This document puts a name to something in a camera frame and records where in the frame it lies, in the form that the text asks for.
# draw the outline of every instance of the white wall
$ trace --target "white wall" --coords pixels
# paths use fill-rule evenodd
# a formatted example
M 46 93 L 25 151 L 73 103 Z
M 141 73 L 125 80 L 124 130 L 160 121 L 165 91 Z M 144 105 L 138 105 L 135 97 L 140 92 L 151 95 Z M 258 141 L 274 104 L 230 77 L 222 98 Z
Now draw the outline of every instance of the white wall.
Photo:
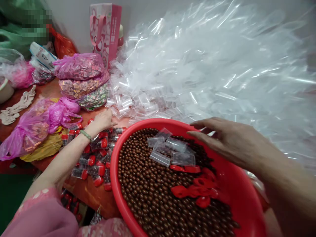
M 42 0 L 44 7 L 51 10 L 52 19 L 56 29 L 73 40 L 80 53 L 90 52 L 89 33 L 89 6 L 103 3 L 102 0 Z M 124 35 L 141 22 L 153 21 L 164 16 L 166 11 L 187 9 L 191 2 L 200 0 L 113 0 L 114 4 L 122 6 L 121 24 L 124 26 Z M 244 0 L 245 3 L 256 2 L 263 11 L 270 12 L 282 9 L 287 15 L 287 21 L 296 20 L 306 11 L 309 25 L 301 32 L 308 35 L 316 32 L 312 15 L 316 16 L 315 8 L 311 9 L 313 0 Z

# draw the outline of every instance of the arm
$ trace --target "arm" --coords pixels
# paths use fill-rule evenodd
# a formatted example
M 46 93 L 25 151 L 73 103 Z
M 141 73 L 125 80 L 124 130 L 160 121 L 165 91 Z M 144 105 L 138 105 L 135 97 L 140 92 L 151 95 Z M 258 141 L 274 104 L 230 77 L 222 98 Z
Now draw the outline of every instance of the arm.
M 284 236 L 316 235 L 316 180 L 253 127 L 210 118 L 191 124 L 188 134 L 228 161 L 254 173 L 265 185 Z
M 111 118 L 111 110 L 103 111 L 95 117 L 94 122 L 90 123 L 85 131 L 93 138 L 104 129 L 116 125 L 116 123 L 111 122 Z M 89 139 L 83 134 L 79 134 L 65 146 L 45 171 L 31 185 L 23 202 L 45 188 L 56 187 L 58 190 L 61 190 L 65 179 L 68 177 L 72 168 L 78 162 L 83 150 L 89 143 Z

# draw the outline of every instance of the table surface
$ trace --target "table surface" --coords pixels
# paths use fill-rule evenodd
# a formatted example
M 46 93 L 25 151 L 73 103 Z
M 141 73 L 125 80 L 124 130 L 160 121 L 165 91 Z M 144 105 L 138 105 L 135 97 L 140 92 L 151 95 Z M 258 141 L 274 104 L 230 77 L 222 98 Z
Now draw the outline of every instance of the table surface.
M 7 107 L 11 107 L 14 104 L 16 104 L 18 101 L 20 101 L 20 98 L 22 96 L 22 93 L 24 91 L 29 91 L 31 87 L 27 89 L 21 89 L 16 90 L 14 95 L 5 103 L 0 105 L 0 109 L 6 109 Z M 58 79 L 54 79 L 53 81 L 47 83 L 46 85 L 42 86 L 36 86 L 36 95 L 32 102 L 32 104 L 22 110 L 19 114 L 20 117 L 22 114 L 24 114 L 33 104 L 35 104 L 39 99 L 41 98 L 59 98 L 62 95 L 60 94 L 60 89 L 58 85 Z M 82 125 L 85 126 L 90 118 L 94 118 L 96 114 L 98 114 L 100 111 L 104 110 L 105 107 L 101 107 L 98 110 L 87 112 L 84 110 L 81 110 L 79 114 L 83 118 Z M 117 127 L 126 127 L 128 124 L 128 118 L 124 118 L 118 122 Z M 0 140 L 4 141 L 13 131 L 17 123 L 19 122 L 19 118 L 17 120 L 10 124 L 10 125 L 3 125 L 0 122 Z M 53 157 L 47 157 L 40 161 L 33 161 L 32 164 L 37 167 L 39 170 L 44 171 L 46 167 L 50 164 Z M 99 211 L 99 213 L 105 218 L 113 218 L 113 217 L 121 217 L 121 214 L 118 210 L 118 207 L 116 205 L 114 196 L 112 192 L 107 192 L 104 190 L 103 186 L 95 187 L 93 184 L 93 180 L 91 176 L 88 176 L 86 180 L 77 179 L 74 177 L 69 177 L 64 187 L 69 190 L 71 193 L 73 193 L 75 196 L 77 196 L 81 201 L 86 203 L 88 206 L 93 208 L 95 211 Z

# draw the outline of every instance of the orange bag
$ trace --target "orange bag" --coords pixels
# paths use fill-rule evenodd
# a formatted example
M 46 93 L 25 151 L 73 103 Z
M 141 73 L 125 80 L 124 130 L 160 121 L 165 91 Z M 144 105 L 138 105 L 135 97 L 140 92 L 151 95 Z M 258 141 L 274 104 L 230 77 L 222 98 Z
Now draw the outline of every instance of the orange bag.
M 53 36 L 55 37 L 54 46 L 59 59 L 63 59 L 65 55 L 73 56 L 75 53 L 77 53 L 76 48 L 70 39 L 57 33 L 54 28 L 51 29 Z

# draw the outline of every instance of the pink shopping bag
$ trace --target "pink shopping bag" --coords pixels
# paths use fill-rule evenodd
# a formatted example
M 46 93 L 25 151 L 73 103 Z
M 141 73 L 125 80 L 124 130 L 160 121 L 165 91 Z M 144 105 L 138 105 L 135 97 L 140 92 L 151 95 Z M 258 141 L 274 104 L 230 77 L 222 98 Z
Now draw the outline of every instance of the pink shopping bag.
M 105 69 L 116 58 L 122 7 L 112 3 L 90 5 L 92 52 L 101 55 Z

